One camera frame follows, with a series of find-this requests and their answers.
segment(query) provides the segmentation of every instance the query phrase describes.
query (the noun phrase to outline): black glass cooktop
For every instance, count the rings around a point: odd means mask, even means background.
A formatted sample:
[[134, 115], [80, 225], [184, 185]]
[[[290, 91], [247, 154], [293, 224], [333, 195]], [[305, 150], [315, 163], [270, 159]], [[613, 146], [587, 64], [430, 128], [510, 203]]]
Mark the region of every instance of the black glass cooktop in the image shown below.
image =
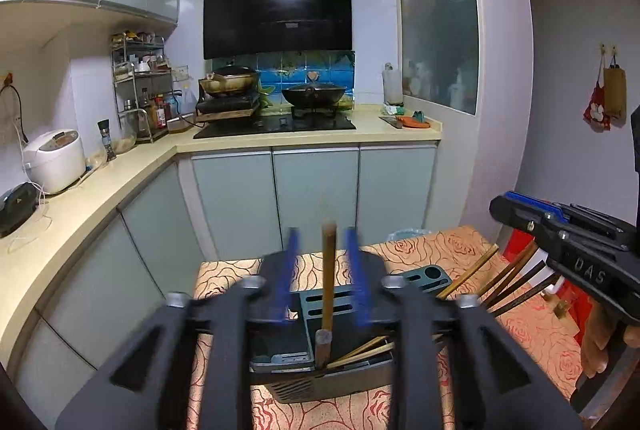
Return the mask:
[[244, 136], [273, 132], [308, 132], [310, 130], [354, 130], [355, 126], [340, 112], [327, 115], [310, 112], [300, 117], [291, 114], [279, 116], [253, 116], [209, 123], [193, 139], [207, 137]]

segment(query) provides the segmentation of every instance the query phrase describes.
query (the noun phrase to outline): cream countertop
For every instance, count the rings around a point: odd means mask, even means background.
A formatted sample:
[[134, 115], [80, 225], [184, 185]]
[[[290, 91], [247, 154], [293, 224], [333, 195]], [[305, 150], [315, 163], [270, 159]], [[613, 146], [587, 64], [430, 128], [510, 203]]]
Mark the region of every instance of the cream countertop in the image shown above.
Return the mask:
[[440, 140], [442, 125], [402, 130], [380, 120], [379, 106], [360, 106], [350, 119], [356, 130], [287, 132], [194, 140], [196, 128], [135, 147], [82, 184], [47, 200], [40, 211], [0, 239], [0, 362], [6, 367], [16, 339], [36, 302], [65, 262], [99, 223], [154, 171], [178, 153], [368, 142]]

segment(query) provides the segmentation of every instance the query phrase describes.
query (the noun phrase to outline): screw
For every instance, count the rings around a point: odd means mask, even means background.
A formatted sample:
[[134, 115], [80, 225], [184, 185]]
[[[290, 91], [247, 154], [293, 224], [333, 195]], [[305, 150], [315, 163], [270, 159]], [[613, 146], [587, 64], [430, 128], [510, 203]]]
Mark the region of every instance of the screw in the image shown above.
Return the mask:
[[460, 295], [456, 298], [456, 302], [461, 309], [469, 309], [480, 305], [478, 295]]
[[382, 287], [385, 289], [400, 289], [404, 287], [404, 277], [401, 275], [387, 275], [382, 277]]
[[265, 282], [267, 282], [266, 279], [260, 275], [249, 275], [242, 279], [242, 287], [245, 289], [260, 289]]
[[187, 307], [191, 297], [187, 293], [171, 292], [166, 294], [164, 303], [169, 307]]

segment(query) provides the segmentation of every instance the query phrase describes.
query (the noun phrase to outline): rose pattern tablecloth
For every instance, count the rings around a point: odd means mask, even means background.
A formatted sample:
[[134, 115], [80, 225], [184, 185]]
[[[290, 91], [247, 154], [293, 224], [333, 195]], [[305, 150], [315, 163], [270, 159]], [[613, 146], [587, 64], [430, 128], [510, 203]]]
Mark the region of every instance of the rose pattern tablecloth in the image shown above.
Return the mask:
[[[434, 235], [420, 236], [398, 242], [367, 247], [367, 251], [381, 255], [389, 271], [406, 271], [427, 264], [442, 267], [452, 280], [470, 267], [488, 248], [482, 236], [469, 227], [457, 228]], [[454, 294], [473, 292], [488, 282], [507, 261], [496, 254], [484, 267]], [[258, 260], [233, 262], [205, 262], [200, 268], [195, 297], [218, 294], [247, 274], [255, 274]], [[337, 283], [350, 282], [344, 252], [338, 252]], [[321, 254], [299, 257], [296, 264], [295, 290], [322, 287]], [[529, 289], [523, 286], [504, 302], [511, 301]], [[565, 397], [574, 390], [575, 380], [581, 372], [580, 349], [540, 296], [521, 304], [499, 319], [511, 335], [526, 349], [548, 374]], [[191, 399], [188, 429], [196, 430], [198, 412], [204, 385], [207, 357], [211, 338], [201, 337], [198, 342], [191, 380]], [[444, 422], [447, 429], [454, 427], [452, 394], [449, 371], [444, 355], [438, 356], [438, 376], [442, 392]], [[388, 423], [390, 387], [378, 388], [360, 394], [323, 401], [281, 404], [277, 403], [263, 386], [252, 387], [254, 428], [258, 430], [311, 430], [349, 429], [382, 430]]]

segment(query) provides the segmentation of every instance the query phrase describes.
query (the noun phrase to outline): frosted glass window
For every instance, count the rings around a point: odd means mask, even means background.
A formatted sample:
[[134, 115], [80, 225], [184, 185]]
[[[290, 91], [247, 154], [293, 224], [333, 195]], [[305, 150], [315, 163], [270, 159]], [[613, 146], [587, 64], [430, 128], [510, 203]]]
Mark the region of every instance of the frosted glass window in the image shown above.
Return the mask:
[[408, 96], [476, 113], [476, 0], [401, 0], [402, 88]]

